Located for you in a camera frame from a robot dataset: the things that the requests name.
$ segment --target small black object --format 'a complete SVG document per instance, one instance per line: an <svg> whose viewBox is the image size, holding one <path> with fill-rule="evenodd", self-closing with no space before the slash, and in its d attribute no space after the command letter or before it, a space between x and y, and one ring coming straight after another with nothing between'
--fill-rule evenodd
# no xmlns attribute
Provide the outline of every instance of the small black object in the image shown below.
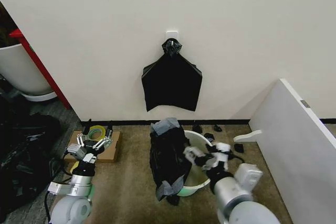
<svg viewBox="0 0 336 224"><path fill-rule="evenodd" d="M213 140L215 140L214 135L211 134L211 133L205 133L205 134L204 134L204 137L205 137L206 139L208 139L210 143L211 143Z"/></svg>
<svg viewBox="0 0 336 224"><path fill-rule="evenodd" d="M198 125L198 124L194 124L192 130L194 132L199 133L199 134L201 134L203 132L202 127L200 125Z"/></svg>
<svg viewBox="0 0 336 224"><path fill-rule="evenodd" d="M217 132L221 132L223 131L221 127L219 127L217 124L215 124L214 126L214 130L217 131Z"/></svg>
<svg viewBox="0 0 336 224"><path fill-rule="evenodd" d="M178 195L171 195L166 197L168 203L173 206L178 206L180 202L180 197Z"/></svg>
<svg viewBox="0 0 336 224"><path fill-rule="evenodd" d="M244 153L244 146L242 144L235 144L234 148L236 152Z"/></svg>

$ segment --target brown carpet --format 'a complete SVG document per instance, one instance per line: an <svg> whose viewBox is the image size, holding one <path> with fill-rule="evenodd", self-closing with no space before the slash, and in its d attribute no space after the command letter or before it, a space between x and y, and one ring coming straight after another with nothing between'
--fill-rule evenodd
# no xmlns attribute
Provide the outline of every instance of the brown carpet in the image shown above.
<svg viewBox="0 0 336 224"><path fill-rule="evenodd" d="M214 132L209 125L203 133L215 135L217 141L233 146L233 137L250 132L248 125L221 125L222 132ZM215 196L209 186L194 195L181 198L179 206L171 206L155 197L155 183L149 167L149 126L120 126L122 142L118 162L98 164L93 183L96 193L92 213L85 224L126 223L218 223ZM256 143L245 143L241 156L248 163L257 164L264 172L254 190L257 202L268 207L282 224L292 223L276 185ZM235 172L239 161L229 164Z"/></svg>

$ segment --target white trash can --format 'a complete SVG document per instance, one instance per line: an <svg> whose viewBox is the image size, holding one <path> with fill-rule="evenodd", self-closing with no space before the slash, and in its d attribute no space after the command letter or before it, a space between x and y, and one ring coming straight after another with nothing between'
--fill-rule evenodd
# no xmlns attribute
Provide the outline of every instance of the white trash can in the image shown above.
<svg viewBox="0 0 336 224"><path fill-rule="evenodd" d="M184 131L185 136L189 139L190 145L195 146L202 152L207 153L205 144L212 146L208 139L194 131ZM192 165L188 178L184 183L178 196L186 197L195 193L198 189L205 187L210 183L210 179L199 166Z"/></svg>
<svg viewBox="0 0 336 224"><path fill-rule="evenodd" d="M0 48L0 73L26 98L53 93L21 44Z"/></svg>

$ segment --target white wall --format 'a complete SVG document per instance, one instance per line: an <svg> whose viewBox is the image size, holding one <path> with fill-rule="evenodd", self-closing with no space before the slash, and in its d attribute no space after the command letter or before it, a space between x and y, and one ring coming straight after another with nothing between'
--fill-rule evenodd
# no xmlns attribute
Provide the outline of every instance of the white wall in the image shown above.
<svg viewBox="0 0 336 224"><path fill-rule="evenodd" d="M279 77L336 117L335 0L1 0L82 120L248 119ZM203 73L196 112L145 110L165 31Z"/></svg>

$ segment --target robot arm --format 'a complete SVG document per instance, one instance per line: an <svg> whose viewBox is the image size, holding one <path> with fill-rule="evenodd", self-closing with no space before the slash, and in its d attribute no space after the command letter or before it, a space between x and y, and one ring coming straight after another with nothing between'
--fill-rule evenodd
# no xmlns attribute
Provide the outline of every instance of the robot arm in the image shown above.
<svg viewBox="0 0 336 224"><path fill-rule="evenodd" d="M108 126L105 136L100 141L87 139L89 125L77 136L77 144L71 144L66 153L70 153L78 166L73 169L68 183L51 182L48 193L64 195L57 202L51 213L49 223L52 224L81 224L91 212L94 185L91 183L95 174L97 156L112 143L112 125Z"/></svg>
<svg viewBox="0 0 336 224"><path fill-rule="evenodd" d="M233 175L228 171L227 161L237 156L230 151L230 145L216 143L207 146L207 149L210 153L204 154L198 148L188 146L184 154L209 177L211 190L217 200L220 223L280 224L268 208L253 202L251 191L262 176L262 171L256 165L242 163Z"/></svg>

